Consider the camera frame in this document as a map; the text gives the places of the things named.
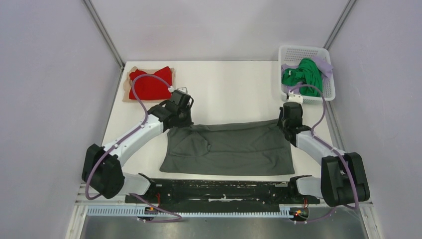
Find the grey t shirt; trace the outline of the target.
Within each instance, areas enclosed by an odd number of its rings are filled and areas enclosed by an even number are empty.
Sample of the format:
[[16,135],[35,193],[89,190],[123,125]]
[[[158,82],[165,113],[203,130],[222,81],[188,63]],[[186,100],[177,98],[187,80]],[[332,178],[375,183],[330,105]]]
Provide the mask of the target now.
[[277,122],[172,128],[160,171],[224,176],[294,174],[291,144]]

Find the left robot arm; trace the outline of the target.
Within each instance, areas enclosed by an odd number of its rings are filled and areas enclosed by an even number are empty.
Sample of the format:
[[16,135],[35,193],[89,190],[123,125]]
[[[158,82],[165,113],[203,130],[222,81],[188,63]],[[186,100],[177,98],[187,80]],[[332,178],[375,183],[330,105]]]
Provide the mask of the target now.
[[170,99],[153,106],[147,111],[145,120],[121,137],[103,146],[89,146],[82,171],[86,197],[95,199],[89,195],[89,189],[93,188],[106,199],[124,193],[137,194],[145,203],[152,202],[156,198],[152,181],[141,173],[124,173],[122,168],[134,153],[153,138],[174,127],[191,126],[193,103],[187,88],[178,88],[172,92]]

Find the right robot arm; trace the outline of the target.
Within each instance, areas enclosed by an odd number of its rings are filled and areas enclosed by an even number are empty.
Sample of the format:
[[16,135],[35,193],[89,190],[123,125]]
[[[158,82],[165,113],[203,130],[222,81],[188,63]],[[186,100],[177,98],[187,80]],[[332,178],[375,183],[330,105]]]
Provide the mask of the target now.
[[318,137],[303,124],[300,103],[286,102],[277,123],[285,139],[321,166],[320,177],[296,176],[289,180],[288,198],[293,203],[307,196],[323,199],[330,207],[349,206],[370,199],[370,189],[360,154],[344,152]]

